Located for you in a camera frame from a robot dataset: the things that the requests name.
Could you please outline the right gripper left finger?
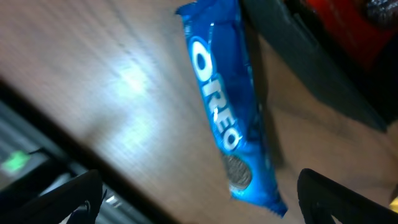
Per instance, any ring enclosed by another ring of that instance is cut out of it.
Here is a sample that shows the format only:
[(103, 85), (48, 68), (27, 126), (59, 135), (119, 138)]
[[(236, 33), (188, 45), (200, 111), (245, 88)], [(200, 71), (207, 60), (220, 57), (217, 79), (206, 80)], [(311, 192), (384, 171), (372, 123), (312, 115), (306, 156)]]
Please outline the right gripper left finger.
[(94, 223), (103, 203), (103, 182), (90, 170), (46, 194), (32, 186), (1, 191), (1, 223)]

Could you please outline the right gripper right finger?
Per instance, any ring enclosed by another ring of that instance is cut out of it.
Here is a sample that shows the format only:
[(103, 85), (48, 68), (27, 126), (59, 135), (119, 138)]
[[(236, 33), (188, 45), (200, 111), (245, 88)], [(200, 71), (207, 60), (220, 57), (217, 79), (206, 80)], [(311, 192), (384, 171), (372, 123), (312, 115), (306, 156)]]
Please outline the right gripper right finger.
[(308, 168), (300, 172), (297, 193), (306, 224), (397, 224), (396, 212)]

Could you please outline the red Hacks candy bag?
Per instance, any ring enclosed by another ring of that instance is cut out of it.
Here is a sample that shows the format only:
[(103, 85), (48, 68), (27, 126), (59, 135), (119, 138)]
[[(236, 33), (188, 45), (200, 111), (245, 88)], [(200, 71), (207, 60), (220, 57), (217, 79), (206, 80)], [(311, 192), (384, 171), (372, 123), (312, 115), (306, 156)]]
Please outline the red Hacks candy bag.
[(387, 43), (397, 34), (397, 28), (383, 29), (371, 24), (361, 13), (361, 1), (307, 0), (328, 35), (361, 68), (371, 69)]

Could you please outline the blue Oreo cookie pack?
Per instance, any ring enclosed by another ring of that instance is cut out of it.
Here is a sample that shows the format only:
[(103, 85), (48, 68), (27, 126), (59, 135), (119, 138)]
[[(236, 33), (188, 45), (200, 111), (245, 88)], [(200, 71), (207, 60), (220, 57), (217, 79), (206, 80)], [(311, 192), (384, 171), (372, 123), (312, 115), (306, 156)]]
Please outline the blue Oreo cookie pack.
[(232, 198), (283, 217), (262, 108), (255, 89), (238, 1), (198, 0), (180, 6), (191, 65)]

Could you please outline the yellow wrapped snack packet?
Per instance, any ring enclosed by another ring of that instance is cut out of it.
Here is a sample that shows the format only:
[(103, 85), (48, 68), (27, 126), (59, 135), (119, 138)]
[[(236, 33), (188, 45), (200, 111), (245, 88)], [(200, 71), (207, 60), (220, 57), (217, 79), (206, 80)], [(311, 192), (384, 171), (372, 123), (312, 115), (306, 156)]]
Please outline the yellow wrapped snack packet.
[(390, 204), (389, 204), (389, 208), (393, 211), (398, 213), (398, 197), (394, 198)]

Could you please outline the dark green open box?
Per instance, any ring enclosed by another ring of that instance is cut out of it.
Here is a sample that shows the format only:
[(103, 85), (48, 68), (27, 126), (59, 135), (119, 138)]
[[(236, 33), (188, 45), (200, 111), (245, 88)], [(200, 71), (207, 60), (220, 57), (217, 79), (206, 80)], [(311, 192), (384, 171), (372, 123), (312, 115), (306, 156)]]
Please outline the dark green open box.
[(322, 103), (380, 132), (397, 119), (397, 113), (388, 112), (356, 81), (360, 69), (332, 42), (317, 38), (287, 4), (242, 0), (241, 7), (249, 23)]

